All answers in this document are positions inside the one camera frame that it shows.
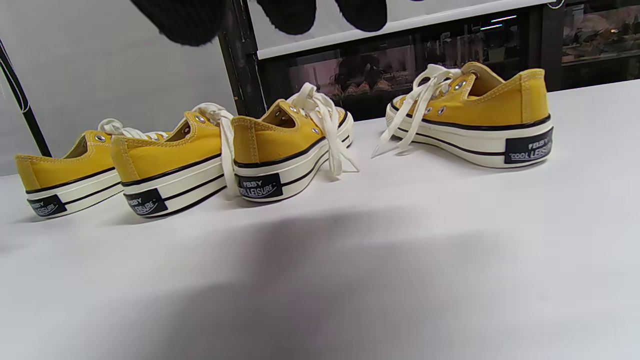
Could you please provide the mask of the person's right hand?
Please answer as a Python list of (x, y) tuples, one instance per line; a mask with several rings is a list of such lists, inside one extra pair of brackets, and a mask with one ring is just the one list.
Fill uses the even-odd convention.
[[(345, 20), (363, 32), (387, 23), (385, 0), (337, 0)], [(211, 43), (229, 11), (226, 0), (133, 0), (132, 4), (172, 43), (201, 47)], [(315, 0), (259, 0), (269, 22), (287, 35), (306, 34), (317, 14)]]

